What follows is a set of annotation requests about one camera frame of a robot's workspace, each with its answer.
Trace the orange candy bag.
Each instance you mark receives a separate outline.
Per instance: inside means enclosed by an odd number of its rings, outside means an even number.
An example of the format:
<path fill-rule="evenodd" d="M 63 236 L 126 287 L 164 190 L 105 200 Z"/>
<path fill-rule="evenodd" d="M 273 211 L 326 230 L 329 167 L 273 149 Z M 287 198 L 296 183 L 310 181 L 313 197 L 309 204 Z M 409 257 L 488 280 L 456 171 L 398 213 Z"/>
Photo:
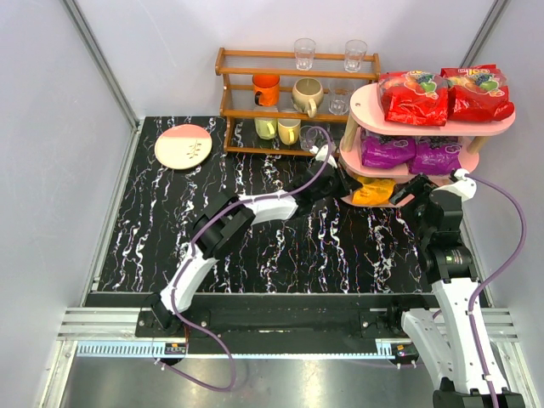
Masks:
<path fill-rule="evenodd" d="M 391 178 L 367 178 L 358 175 L 356 180 L 362 184 L 352 196 L 352 203 L 357 206 L 387 204 L 396 186 L 396 182 Z"/>

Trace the purple candy bag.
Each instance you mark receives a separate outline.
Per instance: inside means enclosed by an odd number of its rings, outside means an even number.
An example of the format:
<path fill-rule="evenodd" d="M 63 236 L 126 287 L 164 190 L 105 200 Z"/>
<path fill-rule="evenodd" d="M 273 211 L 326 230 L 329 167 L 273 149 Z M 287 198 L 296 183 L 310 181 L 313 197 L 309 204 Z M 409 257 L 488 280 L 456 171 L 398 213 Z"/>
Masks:
<path fill-rule="evenodd" d="M 461 167 L 462 144 L 458 137 L 420 137 L 416 155 L 408 163 L 411 174 L 447 175 Z"/>
<path fill-rule="evenodd" d="M 361 141 L 361 164 L 390 169 L 405 164 L 416 156 L 416 140 L 412 137 L 388 136 L 365 131 Z"/>

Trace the red candy bag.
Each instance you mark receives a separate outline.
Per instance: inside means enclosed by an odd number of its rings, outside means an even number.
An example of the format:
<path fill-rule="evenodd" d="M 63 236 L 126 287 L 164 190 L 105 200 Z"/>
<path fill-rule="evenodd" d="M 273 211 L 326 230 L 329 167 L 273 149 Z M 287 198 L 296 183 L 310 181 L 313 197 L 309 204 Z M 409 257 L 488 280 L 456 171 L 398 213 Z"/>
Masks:
<path fill-rule="evenodd" d="M 442 68 L 448 84 L 448 115 L 456 122 L 499 122 L 515 110 L 507 77 L 495 64 Z"/>
<path fill-rule="evenodd" d="M 383 73 L 378 98 L 386 122 L 443 127 L 448 118 L 448 85 L 439 74 L 426 71 Z"/>

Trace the pink and cream plate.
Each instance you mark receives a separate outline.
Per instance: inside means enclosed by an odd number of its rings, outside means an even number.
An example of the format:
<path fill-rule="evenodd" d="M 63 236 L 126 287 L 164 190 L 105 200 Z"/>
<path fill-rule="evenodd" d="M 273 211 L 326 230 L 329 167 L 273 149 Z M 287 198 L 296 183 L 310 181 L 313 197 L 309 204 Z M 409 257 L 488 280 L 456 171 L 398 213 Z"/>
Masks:
<path fill-rule="evenodd" d="M 187 170 L 204 162 L 211 153 L 211 134 L 203 127 L 183 124 L 169 128 L 155 142 L 156 159 L 173 170 Z"/>

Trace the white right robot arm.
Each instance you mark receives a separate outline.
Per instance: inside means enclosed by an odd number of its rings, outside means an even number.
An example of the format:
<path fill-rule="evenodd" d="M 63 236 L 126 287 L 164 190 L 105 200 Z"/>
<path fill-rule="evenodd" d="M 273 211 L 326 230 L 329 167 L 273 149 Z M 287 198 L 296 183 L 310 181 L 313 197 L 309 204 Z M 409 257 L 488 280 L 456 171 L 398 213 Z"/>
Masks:
<path fill-rule="evenodd" d="M 461 238 L 462 204 L 477 184 L 465 169 L 438 186 L 420 173 L 397 187 L 390 201 L 414 233 L 418 263 L 439 303 L 440 331 L 426 306 L 397 306 L 389 323 L 413 342 L 433 381 L 435 407 L 522 407 L 496 363 L 479 302 L 483 283 L 475 275 L 473 254 Z"/>

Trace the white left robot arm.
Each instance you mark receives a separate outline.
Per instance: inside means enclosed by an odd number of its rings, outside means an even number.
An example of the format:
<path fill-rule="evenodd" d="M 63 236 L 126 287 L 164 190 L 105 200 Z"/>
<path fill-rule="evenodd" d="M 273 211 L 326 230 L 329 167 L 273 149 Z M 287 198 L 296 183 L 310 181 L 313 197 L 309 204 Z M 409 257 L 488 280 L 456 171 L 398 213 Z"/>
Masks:
<path fill-rule="evenodd" d="M 207 273 L 230 255 L 235 243 L 255 224 L 302 216 L 327 197 L 343 198 L 362 187 L 333 158 L 315 161 L 285 189 L 262 195 L 222 190 L 196 218 L 189 247 L 164 289 L 153 295 L 150 310 L 164 331 L 187 310 Z"/>

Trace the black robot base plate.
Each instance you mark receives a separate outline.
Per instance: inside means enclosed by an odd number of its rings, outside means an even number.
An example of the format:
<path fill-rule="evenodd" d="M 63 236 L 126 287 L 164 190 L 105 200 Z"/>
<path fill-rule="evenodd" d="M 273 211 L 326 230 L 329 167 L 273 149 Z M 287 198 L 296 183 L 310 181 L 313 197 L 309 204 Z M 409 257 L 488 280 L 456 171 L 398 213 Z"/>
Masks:
<path fill-rule="evenodd" d="M 437 307 L 438 302 L 430 293 L 200 293 L 182 316 L 218 335 L 320 332 L 370 338 L 398 337 L 403 310 Z"/>

